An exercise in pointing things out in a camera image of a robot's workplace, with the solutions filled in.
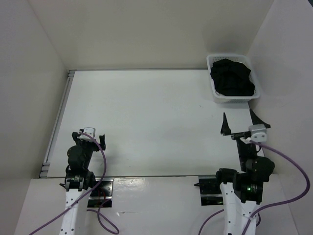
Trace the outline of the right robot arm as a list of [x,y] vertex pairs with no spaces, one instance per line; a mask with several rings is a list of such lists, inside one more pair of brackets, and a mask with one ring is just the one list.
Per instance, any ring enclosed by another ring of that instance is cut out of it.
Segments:
[[221,168],[216,173],[214,187],[222,193],[225,212],[225,235],[253,235],[257,217],[252,213],[260,207],[263,184],[269,181],[275,164],[258,155],[257,143],[267,140],[270,125],[250,111],[252,125],[245,132],[232,133],[226,116],[223,117],[221,134],[236,142],[241,171]]

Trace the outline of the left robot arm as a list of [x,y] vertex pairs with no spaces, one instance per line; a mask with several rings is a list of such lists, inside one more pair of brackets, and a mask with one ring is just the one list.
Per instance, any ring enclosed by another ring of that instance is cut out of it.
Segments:
[[78,133],[72,133],[75,145],[67,151],[66,204],[60,229],[61,235],[86,234],[85,220],[89,197],[96,193],[102,181],[97,181],[88,167],[93,152],[104,153],[106,149],[105,135],[100,135],[100,142],[97,142],[95,132],[95,128],[85,127]]

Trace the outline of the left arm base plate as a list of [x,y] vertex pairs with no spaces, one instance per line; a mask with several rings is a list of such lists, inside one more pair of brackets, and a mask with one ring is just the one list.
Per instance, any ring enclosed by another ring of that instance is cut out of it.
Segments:
[[113,183],[113,178],[104,178],[100,185],[91,192],[88,200],[88,208],[111,208]]

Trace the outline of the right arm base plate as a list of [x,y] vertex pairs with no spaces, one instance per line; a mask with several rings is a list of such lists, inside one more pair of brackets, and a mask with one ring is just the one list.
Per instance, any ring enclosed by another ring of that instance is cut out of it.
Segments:
[[200,190],[202,206],[223,205],[223,196],[215,176],[199,176],[199,182],[194,186]]

